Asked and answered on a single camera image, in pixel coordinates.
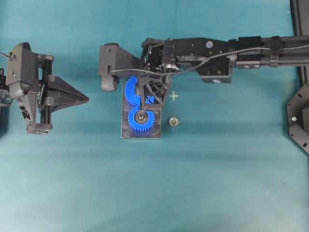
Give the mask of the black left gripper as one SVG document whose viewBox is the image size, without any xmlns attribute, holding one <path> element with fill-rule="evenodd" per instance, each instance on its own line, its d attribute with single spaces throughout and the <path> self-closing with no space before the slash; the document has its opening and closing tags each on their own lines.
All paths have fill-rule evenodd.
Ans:
<svg viewBox="0 0 309 232">
<path fill-rule="evenodd" d="M 9 53 L 7 77 L 10 98 L 16 100 L 21 110 L 26 131 L 30 134 L 46 135 L 52 129 L 51 112 L 87 103 L 89 98 L 66 81 L 52 73 L 52 55 L 42 55 L 31 51 L 29 43 L 16 45 Z M 68 95 L 47 97 L 48 90 Z"/>
</svg>

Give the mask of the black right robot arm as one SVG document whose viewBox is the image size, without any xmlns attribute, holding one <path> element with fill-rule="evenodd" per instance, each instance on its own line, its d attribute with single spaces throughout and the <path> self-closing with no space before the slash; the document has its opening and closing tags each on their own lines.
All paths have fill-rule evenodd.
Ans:
<svg viewBox="0 0 309 232">
<path fill-rule="evenodd" d="M 233 68 L 307 66 L 308 36 L 240 37 L 229 41 L 209 38 L 147 39 L 142 44 L 144 73 L 137 75 L 135 93 L 145 109 L 160 109 L 172 76 L 196 72 L 204 83 L 230 83 Z"/>
</svg>

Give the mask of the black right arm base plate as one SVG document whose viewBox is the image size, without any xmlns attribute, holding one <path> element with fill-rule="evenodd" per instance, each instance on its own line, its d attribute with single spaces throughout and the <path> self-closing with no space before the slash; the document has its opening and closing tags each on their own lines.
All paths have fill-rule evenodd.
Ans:
<svg viewBox="0 0 309 232">
<path fill-rule="evenodd" d="M 309 155 L 309 83 L 306 82 L 286 105 L 287 135 L 291 142 Z"/>
</svg>

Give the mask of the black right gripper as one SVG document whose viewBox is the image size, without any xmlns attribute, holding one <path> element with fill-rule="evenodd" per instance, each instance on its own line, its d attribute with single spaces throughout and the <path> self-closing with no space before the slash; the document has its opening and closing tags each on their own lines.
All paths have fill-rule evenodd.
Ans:
<svg viewBox="0 0 309 232">
<path fill-rule="evenodd" d="M 147 38 L 142 43 L 138 74 L 138 93 L 141 106 L 163 106 L 171 87 L 171 76 L 164 74 L 162 56 L 164 41 Z"/>
</svg>

